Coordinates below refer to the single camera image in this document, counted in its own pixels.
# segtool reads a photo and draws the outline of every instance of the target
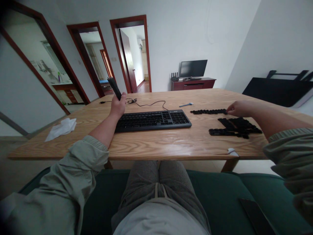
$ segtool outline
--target sleeve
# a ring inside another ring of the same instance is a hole
[[[80,234],[84,205],[108,156],[107,147],[92,136],[77,141],[6,224],[17,234]]]
[[[313,128],[276,133],[263,151],[276,164],[272,170],[285,179],[285,186],[295,195],[295,208],[312,226]]]

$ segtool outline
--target keyboard cable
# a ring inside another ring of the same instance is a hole
[[[151,106],[151,105],[154,105],[154,104],[157,103],[157,102],[164,102],[163,105],[162,105],[162,108],[164,108],[164,109],[166,109],[166,110],[168,111],[168,109],[164,107],[166,101],[156,101],[156,102],[154,102],[153,104],[143,104],[143,105],[139,105],[139,104],[137,103],[137,98],[135,98],[135,99],[126,98],[126,99],[129,100],[129,101],[127,101],[128,104],[135,103],[135,104],[138,105],[139,107],[142,107],[142,106]],[[106,102],[112,102],[112,101],[101,101],[100,103],[103,104],[103,103],[106,103]]]

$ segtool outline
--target television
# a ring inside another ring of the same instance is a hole
[[[208,60],[183,61],[180,67],[181,78],[202,77]]]
[[[276,78],[252,78],[243,95],[292,107],[304,96],[310,95],[313,82]]]

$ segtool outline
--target sofa cushion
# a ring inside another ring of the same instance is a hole
[[[255,234],[239,198],[254,200],[240,177],[188,170],[195,193],[209,219],[212,234]]]
[[[281,177],[256,173],[237,175],[279,234],[304,234],[311,230],[293,206],[293,194]]]
[[[39,173],[20,193],[39,187]],[[292,194],[283,179],[266,174],[206,173],[188,170],[203,205],[212,234],[256,234],[239,198],[255,200],[278,234],[300,234],[310,226],[292,206]],[[82,234],[111,234],[111,217],[117,212],[129,170],[103,170],[84,207]]]

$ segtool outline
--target person's right hand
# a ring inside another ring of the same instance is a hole
[[[120,101],[118,100],[116,95],[114,95],[112,98],[110,114],[120,119],[121,116],[125,112],[125,105],[126,105],[126,93],[125,92],[123,92]]]
[[[227,114],[236,117],[251,117],[254,111],[262,109],[264,105],[253,101],[235,101],[226,110]]]

